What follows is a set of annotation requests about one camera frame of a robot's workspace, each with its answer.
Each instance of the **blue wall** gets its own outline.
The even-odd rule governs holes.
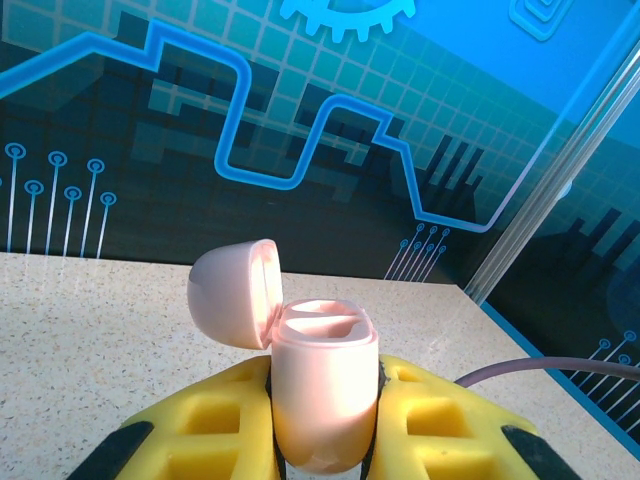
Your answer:
[[[624,112],[624,118],[616,122],[609,132],[611,138],[615,138],[632,147],[640,149],[640,103],[632,102]],[[640,158],[628,159],[634,163],[639,163]]]
[[[624,0],[576,1],[557,32],[541,43],[510,20],[511,2],[417,0],[416,15],[401,21],[559,114],[632,4]],[[580,120],[625,54],[621,49],[608,63],[609,68],[594,79],[592,88],[570,111],[569,120]],[[616,128],[612,134],[640,146],[640,136],[634,131]]]

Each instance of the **grid pattern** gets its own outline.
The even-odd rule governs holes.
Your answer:
[[[121,28],[118,40],[133,41],[131,25],[125,21]],[[2,46],[12,58],[15,56],[14,48]],[[64,73],[73,77],[79,68],[74,64]],[[313,163],[321,168],[312,172],[309,181],[293,192],[280,194],[226,182],[215,174],[210,163],[210,153],[215,148],[215,144],[211,146],[211,139],[219,136],[224,116],[189,105],[183,106],[177,118],[149,110],[152,84],[157,78],[157,75],[106,60],[102,77],[55,112],[25,107],[12,98],[0,102],[3,142],[18,141],[29,150],[29,161],[21,165],[18,183],[24,181],[22,175],[28,175],[27,178],[38,178],[49,185],[46,156],[51,150],[65,151],[70,163],[76,166],[81,166],[78,162],[82,159],[99,155],[107,164],[100,180],[118,195],[118,206],[107,228],[104,256],[108,258],[191,263],[216,246],[268,236],[277,238],[283,251],[291,252],[282,258],[288,270],[375,277],[378,270],[386,269],[386,259],[380,257],[380,251],[396,247],[397,230],[411,219],[406,218],[404,201],[398,202],[384,190],[376,191],[379,185],[388,183],[388,179],[385,171],[371,165],[379,166],[383,162],[365,162],[356,172],[330,149],[319,149]],[[73,85],[67,83],[57,88],[68,93],[67,86],[73,89]],[[37,94],[45,87],[49,88],[34,84],[24,90],[27,94]],[[160,163],[136,161],[132,155],[134,138],[141,125],[159,127],[156,132],[161,135],[155,143],[162,140],[166,144],[167,136],[174,137],[170,139],[170,148],[164,148]],[[265,134],[260,128],[246,124],[239,132],[236,145],[241,149],[249,144],[252,149],[275,148],[274,135]],[[285,150],[289,159],[299,154],[294,150],[293,156],[289,155],[293,146],[300,145],[295,138],[290,139],[291,144]],[[179,142],[182,142],[181,148],[178,148]],[[203,146],[206,156],[194,154],[194,150]],[[388,153],[375,151],[371,156],[389,162]],[[347,181],[339,177],[340,182],[332,186],[327,177],[334,175],[334,170],[351,178]],[[65,168],[62,173],[61,184],[85,185],[87,182],[86,169]],[[0,163],[0,178],[5,180],[10,176],[10,162]],[[355,192],[354,178],[358,183]],[[352,182],[351,190],[346,187],[349,182]],[[3,186],[0,188],[0,193],[7,192]],[[353,199],[345,206],[343,197],[352,194]],[[17,214],[19,212],[19,224],[14,225],[16,251],[24,251],[28,217],[24,213],[28,212],[25,199],[26,196],[21,195],[20,204],[16,204]],[[0,229],[3,231],[7,225],[7,202],[8,196],[2,193]],[[61,205],[60,202],[64,199],[58,197],[57,205]],[[42,253],[47,207],[46,201],[36,205],[32,252]],[[84,203],[77,207],[83,214]],[[54,214],[52,254],[61,253],[64,229],[60,225],[64,225],[65,213],[57,208]],[[92,226],[93,223],[89,225],[88,246],[96,244],[99,233]],[[78,227],[81,230],[81,225],[73,224],[74,237]],[[367,238],[375,238],[375,242],[367,242],[363,248],[360,239]],[[300,242],[305,249],[297,248]],[[309,252],[325,251],[326,245],[333,246],[335,258],[309,256]],[[95,247],[88,248],[87,256],[95,253]],[[75,238],[70,242],[69,254],[78,254]]]
[[[545,220],[538,235],[568,231],[576,218],[584,221],[580,231],[589,234],[613,208],[621,213],[594,246],[604,256],[640,215],[640,165],[637,149],[607,137],[573,182],[569,196],[559,202]],[[636,238],[617,258],[615,266],[628,269],[640,257]]]
[[[481,222],[495,211],[555,120],[552,112],[398,22],[384,37],[381,30],[372,29],[369,41],[360,43],[354,32],[347,32],[345,40],[336,45],[324,28],[310,38],[304,33],[303,18],[294,15],[283,20],[279,2],[268,0],[103,0],[91,2],[91,7],[81,2],[83,8],[75,5],[79,1],[6,0],[6,24],[15,23],[9,21],[13,15],[31,15],[29,21],[37,19],[52,26],[40,29],[41,39],[23,38],[19,32],[5,28],[3,39],[38,51],[69,38],[60,33],[63,31],[91,30],[113,37],[122,12],[169,21],[230,45],[255,64],[279,72],[266,111],[245,114],[247,120],[261,126],[303,134],[304,129],[300,131],[294,119],[305,85],[313,84],[327,91],[353,94],[393,111],[404,123],[399,136],[411,145],[418,169],[427,168],[445,134],[455,139],[452,151],[457,142],[482,148],[485,154],[469,178],[471,184],[477,176],[483,177],[475,194]],[[168,93],[174,99],[169,102],[172,105],[194,104],[194,97],[202,97],[189,89],[167,87],[158,83],[154,92]],[[211,99],[200,101],[206,104]],[[224,102],[217,104],[214,108],[224,108]],[[511,202],[512,211],[562,145],[567,130],[570,126],[544,152],[520,195]],[[367,150],[356,142],[335,137],[323,141],[348,152],[349,163],[359,164],[366,155]],[[451,175],[450,185],[455,184],[469,159],[470,152]],[[440,181],[446,166],[443,163],[436,170],[433,184]],[[510,213],[502,218],[508,221]]]

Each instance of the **blue circuit backdrop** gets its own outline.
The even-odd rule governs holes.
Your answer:
[[[0,248],[191,263],[271,237],[287,270],[464,284],[640,37],[639,9],[628,0],[3,0]],[[145,60],[157,25],[239,60],[176,41]],[[83,32],[93,40],[65,43]],[[57,57],[73,45],[101,47],[75,62]],[[114,48],[129,57],[106,54]],[[30,67],[54,57],[56,69]],[[239,89],[244,108],[234,109]],[[531,332],[545,353],[589,355],[600,338],[637,330],[628,312],[640,256],[639,121],[634,101],[535,239],[536,265],[565,271],[563,285],[582,285],[576,298],[601,295],[609,307],[579,329],[579,316],[563,315],[565,337]],[[221,145],[222,176],[212,162]],[[295,188],[264,188],[277,185]],[[417,215],[417,204],[433,215]],[[521,325],[552,328],[536,322]],[[634,415],[625,421],[635,425]]]

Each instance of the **beige granite surface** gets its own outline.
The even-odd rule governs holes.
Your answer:
[[[0,254],[0,478],[63,479],[130,415],[255,355],[196,329],[188,271]],[[356,301],[382,353],[451,380],[525,356],[455,286],[307,275],[283,282],[286,301]],[[638,462],[544,372],[474,390],[534,422],[585,480],[640,478]]]

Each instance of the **blue neon line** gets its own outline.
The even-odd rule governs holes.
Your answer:
[[[607,410],[604,413],[609,413],[611,410],[613,410],[614,408],[616,408],[620,402],[622,402],[625,398],[627,398],[629,395],[631,395],[633,393],[633,391],[638,388],[638,386],[640,385],[640,383],[636,383],[635,385],[633,385],[629,390],[627,390],[624,395],[621,395],[620,398],[618,400],[616,400],[616,402],[611,405],[609,408],[607,408]]]
[[[388,128],[393,119],[393,113],[383,108],[374,106],[363,100],[344,94],[335,94],[327,98],[318,111],[316,119],[311,127],[307,141],[304,145],[298,164],[289,178],[275,177],[265,173],[252,172],[234,167],[229,163],[229,157],[236,136],[242,112],[251,87],[251,68],[249,63],[238,53],[228,47],[216,44],[196,34],[181,30],[157,19],[149,22],[147,38],[143,49],[125,45],[93,32],[83,32],[80,35],[47,50],[5,72],[0,73],[0,99],[14,93],[27,85],[30,85],[61,68],[86,57],[90,54],[99,54],[133,65],[138,68],[157,72],[165,45],[170,44],[178,48],[190,51],[197,55],[209,58],[231,67],[237,75],[236,88],[229,103],[227,118],[223,124],[218,142],[218,148],[214,154],[213,164],[216,172],[231,181],[247,183],[251,185],[271,188],[274,190],[291,190],[303,181],[313,153],[318,146],[324,127],[330,114],[335,109],[346,109],[371,118],[379,122],[373,136],[373,143],[394,150],[400,154],[404,168],[405,179],[409,191],[409,198],[416,220],[429,223],[437,223],[453,228],[483,233],[489,230],[507,203],[511,200],[515,191],[522,184],[533,164],[537,161],[540,152],[554,135],[558,126],[564,121],[574,103],[582,95],[584,89],[596,74],[600,65],[604,62],[609,52],[616,46],[624,30],[630,24],[632,15],[640,8],[640,3],[635,5],[632,12],[618,28],[607,47],[602,51],[589,73],[585,76],[580,86],[574,92],[565,109],[562,111],[554,126],[549,131],[537,152],[529,160],[514,185],[504,197],[502,203],[486,224],[473,223],[426,212],[422,207],[422,201],[418,190],[413,159],[409,144],[398,138],[387,135]]]
[[[400,275],[398,275],[398,278],[396,280],[402,280],[402,274],[404,273],[404,271],[407,269],[407,265],[409,265],[409,262],[411,261],[411,259],[413,258],[413,256],[416,253],[416,249],[412,248],[411,249],[411,255],[409,255],[409,258],[407,259],[407,261],[404,264],[404,267],[402,267],[402,271],[400,272]]]
[[[109,207],[104,206],[104,215],[102,215],[102,228],[100,229],[100,240],[98,241],[98,253],[96,258],[100,258],[100,252],[102,252],[102,240],[104,239],[104,230],[107,226],[107,215],[109,214]]]
[[[636,428],[638,425],[640,425],[640,418],[638,420],[636,420],[633,425],[631,425],[629,428],[627,428],[625,430],[625,432],[629,433],[631,430],[633,430],[634,428]]]
[[[429,246],[429,240],[431,240],[432,236],[433,236],[433,233],[429,232],[429,236],[424,241],[424,245],[422,245],[422,250],[427,249],[427,247]],[[415,272],[413,272],[413,275],[411,276],[411,280],[409,280],[410,282],[413,282],[413,280],[416,278],[417,273],[422,269],[422,266],[424,265],[424,260],[427,258],[427,255],[429,254],[429,252],[420,252],[420,253],[421,254],[424,253],[424,255],[422,255],[422,258],[420,259],[420,262],[418,263],[418,266],[416,267]]]
[[[420,254],[422,253],[422,250],[424,250],[424,245],[422,245],[419,249],[418,249],[418,254],[416,255],[416,258],[413,259],[413,263],[411,264],[411,266],[409,267],[409,271],[407,272],[407,276],[404,277],[405,281],[409,280],[409,275],[411,275],[411,270],[413,270],[413,267],[416,266],[416,263],[418,263],[418,260],[420,260]]]
[[[602,378],[600,379],[600,381],[599,381],[598,383],[596,383],[596,384],[595,384],[595,386],[594,386],[591,390],[589,390],[589,391],[587,392],[587,397],[590,397],[590,396],[591,396],[591,394],[592,394],[593,392],[595,392],[595,391],[598,389],[598,387],[599,387],[600,385],[602,385],[604,382],[606,382],[606,381],[607,381],[607,379],[609,379],[609,378],[611,378],[611,375],[605,375],[604,377],[602,377]]]
[[[511,339],[516,342],[530,357],[543,357],[542,353],[527,340],[513,325],[500,315],[489,303],[484,302],[480,308]],[[564,390],[576,400],[591,416],[600,423],[631,455],[640,460],[640,445],[633,440],[618,424],[616,424],[600,407],[598,407],[582,390],[558,370],[545,370]]]
[[[395,276],[395,274],[398,273],[398,270],[400,269],[400,265],[402,265],[402,262],[404,262],[404,259],[407,257],[407,252],[409,252],[409,249],[411,249],[413,251],[413,242],[416,241],[416,238],[418,237],[419,234],[420,234],[420,232],[418,230],[416,230],[416,233],[413,235],[413,238],[409,242],[409,245],[407,245],[407,249],[405,250],[404,254],[402,255],[402,258],[400,258],[400,261],[398,262],[398,265],[396,265],[395,272],[393,272],[391,274],[391,280],[393,280],[393,277]]]
[[[424,278],[422,279],[422,282],[426,282],[427,278],[429,278],[429,275],[431,274],[431,270],[433,270],[433,267],[436,266],[436,263],[438,263],[438,259],[440,258],[440,256],[443,254],[444,252],[440,252],[440,249],[438,249],[438,255],[436,255],[435,260],[433,261],[433,263],[431,264],[431,266],[429,267],[429,270],[427,270],[427,274],[424,276]]]
[[[620,415],[620,417],[618,417],[618,420],[616,420],[616,423],[620,423],[620,421],[624,419],[627,415],[629,415],[638,405],[640,405],[640,400],[636,400],[636,403],[631,405],[626,412]]]
[[[16,170],[18,169],[18,159],[13,159],[11,168],[11,193],[9,194],[9,225],[7,227],[7,253],[11,253],[11,237],[13,236],[13,203],[16,194]]]
[[[389,276],[389,272],[391,272],[391,269],[393,268],[393,264],[396,263],[396,260],[398,259],[398,257],[400,256],[400,252],[402,251],[402,247],[400,247],[398,249],[398,251],[396,252],[396,256],[393,257],[393,260],[391,261],[391,265],[389,265],[389,269],[387,270],[387,273],[384,274],[384,278],[383,280],[386,280],[387,277]]]
[[[44,248],[44,254],[49,255],[49,244],[51,242],[51,225],[53,223],[53,209],[56,204],[56,188],[58,186],[58,168],[54,167],[53,171],[53,185],[51,186],[51,202],[49,206],[49,225],[47,226],[47,244]]]
[[[420,275],[418,275],[419,282],[421,281],[424,282],[427,279],[427,277],[422,277],[422,274],[429,266],[429,263],[431,262],[431,259],[433,258],[433,256],[438,253],[438,250],[440,249],[440,244],[444,239],[445,239],[445,235],[440,235],[440,240],[438,241],[438,244],[434,247],[433,250],[431,250],[431,255],[429,255],[429,259],[427,260],[427,263],[425,263],[424,267],[422,267],[422,272],[420,272]]]
[[[640,367],[640,362],[636,363],[636,364],[635,364],[635,367],[636,367],[636,368],[637,368],[637,367]],[[611,392],[613,392],[616,388],[618,388],[618,387],[620,386],[620,384],[621,384],[622,382],[624,382],[625,380],[626,380],[625,378],[621,378],[620,380],[618,380],[618,381],[615,383],[615,385],[614,385],[613,387],[611,387],[611,388],[609,389],[609,391],[608,391],[607,393],[605,393],[605,394],[602,396],[602,398],[600,398],[600,400],[598,400],[598,401],[596,402],[596,405],[600,405],[600,402],[602,402],[605,398],[607,398],[607,397],[611,394]]]
[[[31,194],[31,206],[29,207],[29,230],[27,232],[27,255],[31,253],[31,233],[33,232],[33,210],[36,204],[36,196]]]
[[[591,354],[591,356],[589,357],[589,360],[592,360],[597,354],[599,354],[602,351],[602,347],[598,347],[596,349],[595,352],[593,352]],[[580,373],[579,371],[575,371],[571,374],[571,376],[569,377],[569,380],[573,380],[573,377],[575,377],[578,373]]]
[[[67,256],[67,246],[69,245],[69,231],[71,230],[71,214],[73,213],[73,202],[69,200],[69,213],[67,215],[67,231],[64,234],[64,249],[62,250],[62,256]]]
[[[87,216],[84,219],[84,232],[82,232],[82,246],[80,247],[80,258],[84,257],[84,247],[87,243],[87,232],[89,231],[89,217],[91,216],[91,205],[93,204],[93,190],[96,186],[97,173],[91,176],[91,188],[89,189],[89,201],[87,205]]]
[[[603,361],[603,362],[606,362],[606,361],[607,361],[607,360],[609,360],[611,357],[613,357],[613,355],[614,355],[618,350],[620,350],[620,349],[624,346],[624,344],[625,344],[625,343],[627,343],[627,339],[626,339],[626,338],[625,338],[622,342],[620,342],[620,343],[618,344],[618,346],[617,346],[616,348],[614,348],[614,349],[613,349],[613,352],[611,352],[609,355],[607,355],[607,356],[606,356],[602,361]],[[587,376],[585,377],[585,379],[584,379],[584,380],[582,380],[582,382],[580,382],[580,383],[578,384],[578,388],[582,387],[585,383],[587,383],[587,380],[589,380],[591,377],[593,377],[593,375],[594,375],[593,373],[590,373],[589,375],[587,375]]]

